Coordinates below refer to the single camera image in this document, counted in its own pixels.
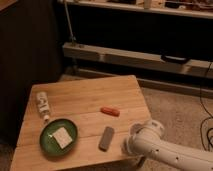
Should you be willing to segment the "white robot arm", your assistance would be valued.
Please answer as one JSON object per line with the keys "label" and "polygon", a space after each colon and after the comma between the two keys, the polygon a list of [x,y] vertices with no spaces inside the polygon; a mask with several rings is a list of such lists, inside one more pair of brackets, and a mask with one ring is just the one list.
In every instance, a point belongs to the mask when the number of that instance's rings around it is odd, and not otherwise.
{"label": "white robot arm", "polygon": [[142,155],[183,171],[213,171],[213,152],[203,151],[164,141],[164,126],[157,120],[136,123],[124,140],[123,151]]}

